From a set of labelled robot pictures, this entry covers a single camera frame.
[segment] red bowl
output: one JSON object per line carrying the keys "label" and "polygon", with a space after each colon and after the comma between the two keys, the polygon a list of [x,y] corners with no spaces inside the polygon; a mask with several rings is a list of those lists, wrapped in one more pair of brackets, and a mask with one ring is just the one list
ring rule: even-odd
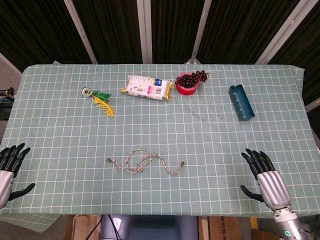
{"label": "red bowl", "polygon": [[[183,75],[191,75],[192,73],[190,72],[185,72],[179,75],[179,78],[181,78]],[[197,87],[199,86],[199,82],[196,83],[193,87],[191,88],[186,88],[184,86],[180,86],[179,84],[175,85],[176,89],[178,90],[179,93],[181,93],[182,95],[191,95],[194,94],[197,90]]]}

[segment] yellow feather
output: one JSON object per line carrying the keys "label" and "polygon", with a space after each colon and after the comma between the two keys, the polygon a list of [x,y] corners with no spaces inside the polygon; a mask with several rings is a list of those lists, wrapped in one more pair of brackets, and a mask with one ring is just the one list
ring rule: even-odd
{"label": "yellow feather", "polygon": [[100,108],[105,110],[105,114],[106,115],[108,115],[108,116],[110,116],[112,118],[115,117],[115,111],[112,109],[112,107],[108,103],[102,101],[101,99],[99,99],[96,96],[92,95],[92,97],[94,97],[94,104],[97,104]]}

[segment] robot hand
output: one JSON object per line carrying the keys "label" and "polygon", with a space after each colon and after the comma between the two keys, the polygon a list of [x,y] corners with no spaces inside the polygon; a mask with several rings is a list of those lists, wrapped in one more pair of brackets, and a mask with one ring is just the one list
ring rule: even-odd
{"label": "robot hand", "polygon": [[244,185],[241,189],[249,198],[264,202],[268,208],[275,212],[274,220],[287,240],[308,240],[301,228],[297,215],[292,211],[291,196],[280,173],[275,170],[270,158],[261,151],[246,149],[241,155],[258,181],[261,194],[250,192]]}
{"label": "robot hand", "polygon": [[22,143],[18,147],[7,147],[0,152],[0,209],[2,209],[8,201],[29,193],[36,185],[35,183],[31,183],[21,191],[11,192],[22,161],[30,151],[28,147],[19,154],[24,146],[25,144]]}

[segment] rope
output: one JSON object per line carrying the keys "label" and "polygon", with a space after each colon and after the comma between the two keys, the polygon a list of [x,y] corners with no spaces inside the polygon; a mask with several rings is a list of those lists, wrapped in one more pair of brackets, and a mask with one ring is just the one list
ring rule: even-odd
{"label": "rope", "polygon": [[[130,160],[130,158],[132,157],[132,155],[133,155],[135,152],[138,152],[138,151],[147,152],[147,153],[149,153],[149,155],[144,156],[140,161],[138,161],[138,163],[137,163],[137,165],[136,165],[135,168],[130,167],[130,166],[129,166],[129,160]],[[133,151],[128,155],[128,157],[126,158],[126,161],[125,161],[125,167],[119,166],[119,164],[117,163],[117,161],[114,160],[114,159],[112,159],[112,158],[110,158],[110,157],[108,157],[105,161],[106,161],[107,163],[114,163],[115,166],[116,166],[118,169],[121,169],[121,170],[123,170],[123,171],[127,171],[128,173],[131,173],[131,174],[136,174],[137,172],[142,173],[142,172],[143,172],[143,168],[144,168],[146,165],[150,164],[150,163],[153,161],[154,158],[158,158],[158,159],[162,162],[162,165],[163,165],[164,169],[165,169],[168,173],[170,173],[170,174],[177,174],[177,173],[179,173],[180,169],[185,165],[185,162],[182,161],[182,162],[179,163],[178,169],[177,169],[176,171],[170,171],[170,170],[168,169],[168,167],[166,166],[164,159],[163,159],[161,156],[159,156],[158,154],[154,154],[152,151],[146,150],[146,149],[143,149],[143,148],[135,149],[135,150],[133,150]]]}

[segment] green grid tablecloth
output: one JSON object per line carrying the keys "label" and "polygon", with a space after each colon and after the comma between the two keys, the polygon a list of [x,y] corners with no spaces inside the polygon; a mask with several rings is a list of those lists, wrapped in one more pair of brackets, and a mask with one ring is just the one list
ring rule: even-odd
{"label": "green grid tablecloth", "polygon": [[[174,81],[196,70],[210,75],[191,96],[174,89],[172,99],[158,101],[120,92],[127,75]],[[1,146],[31,147],[13,190],[36,186],[8,202],[1,214],[271,217],[264,204],[239,188],[259,191],[240,155],[246,148],[270,156],[298,215],[318,214],[320,159],[301,97],[303,72],[290,65],[30,66]],[[228,93],[238,84],[255,113],[247,122],[239,121]],[[112,94],[116,117],[105,116],[83,97],[83,87]],[[161,155],[172,170],[182,161],[185,166],[169,175],[154,160],[143,173],[131,175],[105,162],[112,157],[122,164],[138,148]],[[42,231],[38,220],[25,227]]]}

